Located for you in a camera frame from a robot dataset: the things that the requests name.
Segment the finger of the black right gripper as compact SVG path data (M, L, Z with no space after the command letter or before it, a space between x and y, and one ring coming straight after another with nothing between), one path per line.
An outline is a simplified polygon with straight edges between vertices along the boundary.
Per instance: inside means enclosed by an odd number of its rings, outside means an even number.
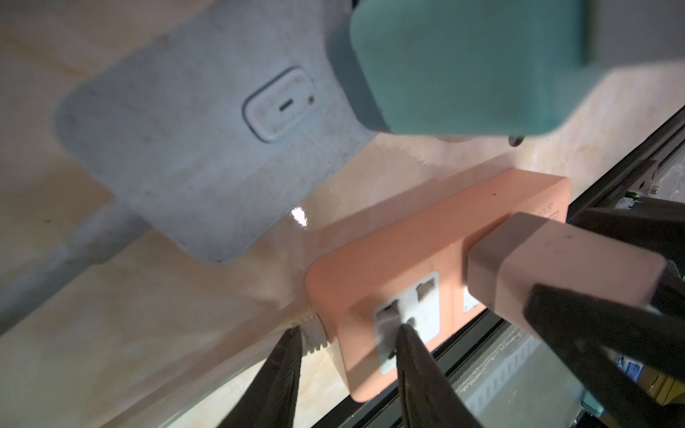
M660 405L608 358L615 351L684 378L684 285L661 283L653 310L549 285L535 285L524 318L622 427L682 427L684 413Z
M640 197L619 208L589 208L571 224L664 256L669 269L684 277L684 204Z

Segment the pink charger plug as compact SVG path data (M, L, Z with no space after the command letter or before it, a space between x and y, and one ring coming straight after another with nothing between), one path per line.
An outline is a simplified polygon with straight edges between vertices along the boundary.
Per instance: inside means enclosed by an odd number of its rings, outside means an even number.
M665 268L658 253L519 212L470 249L466 286L489 310L533 333L524 306L537 284L645 308Z

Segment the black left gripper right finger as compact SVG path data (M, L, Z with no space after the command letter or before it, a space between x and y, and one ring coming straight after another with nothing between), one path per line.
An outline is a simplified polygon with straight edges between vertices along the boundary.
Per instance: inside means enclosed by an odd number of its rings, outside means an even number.
M396 337L398 393L407 427L478 427L432 354L409 324Z

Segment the mint green charger plug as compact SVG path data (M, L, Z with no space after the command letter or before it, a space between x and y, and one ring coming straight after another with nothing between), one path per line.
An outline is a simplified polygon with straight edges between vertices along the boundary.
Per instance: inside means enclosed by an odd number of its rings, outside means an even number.
M584 1L363 1L328 58L366 128L394 135L547 134L605 75Z

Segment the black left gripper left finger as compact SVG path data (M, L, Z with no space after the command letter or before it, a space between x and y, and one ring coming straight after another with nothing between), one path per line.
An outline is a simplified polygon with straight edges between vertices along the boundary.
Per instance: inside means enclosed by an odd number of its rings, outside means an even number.
M292 427L301 377L301 328L283 333L220 427Z

